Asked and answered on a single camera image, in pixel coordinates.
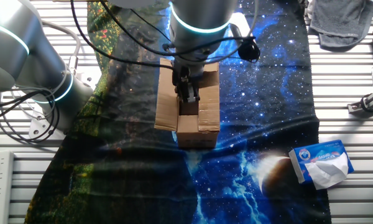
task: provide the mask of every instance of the gray cloth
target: gray cloth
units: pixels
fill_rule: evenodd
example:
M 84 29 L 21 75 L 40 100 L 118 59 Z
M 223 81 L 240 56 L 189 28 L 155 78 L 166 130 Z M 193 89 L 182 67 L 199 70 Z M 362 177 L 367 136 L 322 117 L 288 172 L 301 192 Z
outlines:
M 322 48 L 348 50 L 367 35 L 372 17 L 372 1 L 316 0 L 310 27 Z

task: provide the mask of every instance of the led light ring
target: led light ring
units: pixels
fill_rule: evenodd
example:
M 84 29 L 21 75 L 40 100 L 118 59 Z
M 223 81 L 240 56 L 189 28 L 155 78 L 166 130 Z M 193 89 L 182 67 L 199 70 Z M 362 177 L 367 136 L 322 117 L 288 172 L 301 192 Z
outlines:
M 27 54 L 29 55 L 29 48 L 28 46 L 25 44 L 25 42 L 23 40 L 21 40 L 21 38 L 19 38 L 17 35 L 15 35 L 13 32 L 7 30 L 6 28 L 0 26 L 0 31 L 1 32 L 4 32 L 6 33 L 7 35 L 10 35 L 12 38 L 16 39 L 22 46 L 24 46 Z
M 171 6 L 172 8 L 172 12 L 173 12 L 173 15 L 175 17 L 175 19 L 185 28 L 189 29 L 189 30 L 192 30 L 193 32 L 198 32 L 198 33 L 202 33 L 202 34 L 212 34 L 212 33 L 215 33 L 215 32 L 218 32 L 218 31 L 221 31 L 223 30 L 224 28 L 226 28 L 229 23 L 231 22 L 231 20 L 229 20 L 228 22 L 226 22 L 224 25 L 220 26 L 220 27 L 217 27 L 217 28 L 213 28 L 213 29 L 200 29 L 200 28 L 196 28 L 196 27 L 193 27 L 191 25 L 188 25 L 186 22 L 182 21 L 179 16 L 177 15 L 177 13 L 175 13 L 174 11 L 174 7 Z
M 73 75 L 70 75 L 71 76 L 71 80 L 70 80 L 70 85 L 68 87 L 68 89 L 58 98 L 56 98 L 54 101 L 57 102 L 58 100 L 61 100 L 62 98 L 64 98 L 70 91 L 70 89 L 72 88 L 72 85 L 73 85 Z M 40 101 L 37 101 L 37 100 L 34 100 L 36 103 L 48 103 L 47 102 L 40 102 Z

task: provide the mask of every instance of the box flap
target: box flap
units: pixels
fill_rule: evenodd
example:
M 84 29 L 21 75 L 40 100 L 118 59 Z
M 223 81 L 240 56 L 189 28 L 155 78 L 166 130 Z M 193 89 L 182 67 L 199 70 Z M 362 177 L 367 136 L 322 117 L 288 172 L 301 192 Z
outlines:
M 198 115 L 183 115 L 178 117 L 177 133 L 198 132 Z
M 219 131 L 218 63 L 205 66 L 199 88 L 199 131 Z
M 172 66 L 171 61 L 160 59 L 160 64 Z M 178 100 L 172 83 L 173 72 L 160 68 L 159 87 L 157 89 L 155 128 L 176 131 L 178 123 Z

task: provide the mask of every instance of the metal bracket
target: metal bracket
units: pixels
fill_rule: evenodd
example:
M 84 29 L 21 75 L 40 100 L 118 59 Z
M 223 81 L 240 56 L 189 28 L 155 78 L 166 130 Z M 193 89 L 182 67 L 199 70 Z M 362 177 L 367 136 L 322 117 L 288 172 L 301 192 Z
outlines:
M 30 138 L 36 138 L 37 136 L 40 136 L 50 126 L 50 123 L 41 114 L 39 114 L 37 112 L 42 113 L 41 107 L 36 106 L 34 108 L 33 116 L 35 116 L 37 118 L 39 116 L 41 116 L 42 119 L 37 120 L 37 119 L 32 118 L 32 121 L 30 122 L 30 129 L 29 129 L 29 137 Z M 48 131 L 47 133 L 45 133 L 44 136 L 42 136 L 41 138 L 42 139 L 46 138 L 48 136 L 48 133 L 51 132 L 52 129 L 53 129 L 53 127 L 51 127 L 50 131 Z M 54 133 L 50 136 L 49 139 L 50 140 L 62 140 L 62 139 L 65 138 L 65 136 L 66 136 L 65 133 L 63 133 L 63 132 L 61 132 L 59 130 L 55 130 Z

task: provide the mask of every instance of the metal slats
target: metal slats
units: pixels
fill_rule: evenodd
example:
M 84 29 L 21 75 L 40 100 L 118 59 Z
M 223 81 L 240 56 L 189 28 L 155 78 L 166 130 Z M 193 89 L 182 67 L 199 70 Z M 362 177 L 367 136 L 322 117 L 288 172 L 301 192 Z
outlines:
M 69 3 L 50 0 L 32 3 L 42 19 L 66 26 L 78 34 Z M 76 2 L 75 6 L 81 28 L 87 33 L 86 3 Z M 371 24 L 368 36 L 355 48 L 343 53 L 323 50 L 317 36 L 308 36 L 316 115 L 321 120 L 319 139 L 321 142 L 341 139 L 356 170 L 348 175 L 347 180 L 329 189 L 333 223 L 373 224 L 373 116 L 356 117 L 349 114 L 346 107 L 348 103 L 359 101 L 360 97 L 373 91 L 373 20 Z M 44 32 L 67 62 L 73 53 L 75 41 L 48 27 L 44 27 Z M 82 43 L 78 72 L 98 80 L 101 72 L 94 52 L 84 41 Z M 10 95 L 5 96 L 3 101 L 11 100 Z M 22 106 L 32 112 L 26 104 Z M 17 131 L 27 134 L 30 118 L 21 110 L 11 111 L 7 118 Z M 12 150 L 15 153 L 9 223 L 24 222 L 29 201 L 60 143 L 61 139 L 50 139 L 37 146 L 22 145 L 0 130 L 0 151 Z

